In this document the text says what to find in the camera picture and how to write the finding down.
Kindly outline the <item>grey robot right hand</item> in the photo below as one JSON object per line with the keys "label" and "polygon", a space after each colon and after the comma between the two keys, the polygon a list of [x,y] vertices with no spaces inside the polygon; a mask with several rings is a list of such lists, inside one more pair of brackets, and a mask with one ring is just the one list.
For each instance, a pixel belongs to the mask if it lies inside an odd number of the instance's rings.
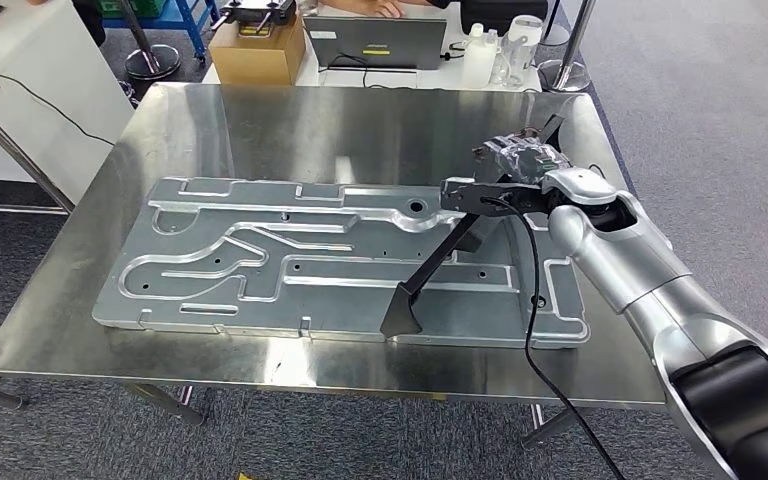
{"label": "grey robot right hand", "polygon": [[537,137],[496,136],[473,150],[474,178],[490,183],[505,176],[509,182],[541,187],[550,171],[571,168],[570,160]]}

